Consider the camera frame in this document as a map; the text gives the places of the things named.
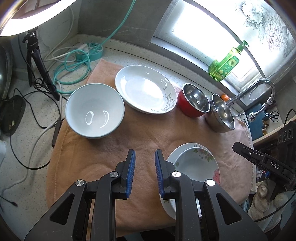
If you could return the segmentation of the gloved right hand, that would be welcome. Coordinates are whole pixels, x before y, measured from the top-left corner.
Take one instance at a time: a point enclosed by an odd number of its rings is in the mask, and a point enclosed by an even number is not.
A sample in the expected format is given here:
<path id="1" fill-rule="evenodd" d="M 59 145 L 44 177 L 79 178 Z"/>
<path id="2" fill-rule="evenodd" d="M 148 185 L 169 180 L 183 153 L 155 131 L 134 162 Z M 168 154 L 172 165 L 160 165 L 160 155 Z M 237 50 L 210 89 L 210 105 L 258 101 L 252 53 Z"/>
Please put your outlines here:
<path id="1" fill-rule="evenodd" d="M 257 187 L 257 193 L 255 194 L 252 205 L 248 210 L 247 214 L 253 219 L 258 220 L 266 217 L 278 208 L 283 206 L 287 201 L 288 197 L 285 193 L 278 194 L 274 200 L 268 201 L 267 195 L 271 193 L 271 187 L 267 181 L 263 181 Z M 281 215 L 284 211 L 284 207 L 274 215 L 257 222 L 257 225 L 263 232 L 268 232 L 273 229 L 277 224 L 280 223 Z"/>

